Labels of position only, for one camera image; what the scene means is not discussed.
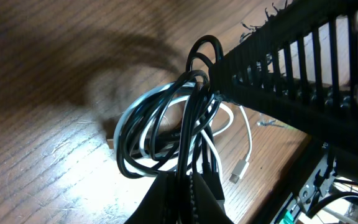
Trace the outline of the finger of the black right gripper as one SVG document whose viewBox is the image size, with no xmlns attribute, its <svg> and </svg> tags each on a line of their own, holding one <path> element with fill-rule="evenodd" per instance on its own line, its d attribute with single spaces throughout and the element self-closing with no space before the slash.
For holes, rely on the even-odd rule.
<svg viewBox="0 0 358 224">
<path fill-rule="evenodd" d="M 212 89 L 332 144 L 358 182 L 358 1 L 294 1 L 219 59 Z"/>
</svg>

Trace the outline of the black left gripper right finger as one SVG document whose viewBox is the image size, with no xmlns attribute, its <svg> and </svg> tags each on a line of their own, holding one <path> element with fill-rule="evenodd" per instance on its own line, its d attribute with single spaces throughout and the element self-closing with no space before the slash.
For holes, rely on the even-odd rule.
<svg viewBox="0 0 358 224">
<path fill-rule="evenodd" d="M 218 174 L 190 175 L 190 223 L 233 224 L 224 209 L 223 188 Z"/>
</svg>

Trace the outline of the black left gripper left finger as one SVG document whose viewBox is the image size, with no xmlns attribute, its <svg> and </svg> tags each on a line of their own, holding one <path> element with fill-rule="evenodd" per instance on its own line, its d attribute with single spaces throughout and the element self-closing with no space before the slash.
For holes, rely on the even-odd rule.
<svg viewBox="0 0 358 224">
<path fill-rule="evenodd" d="M 176 224 L 177 219 L 175 173 L 161 172 L 125 224 Z"/>
</svg>

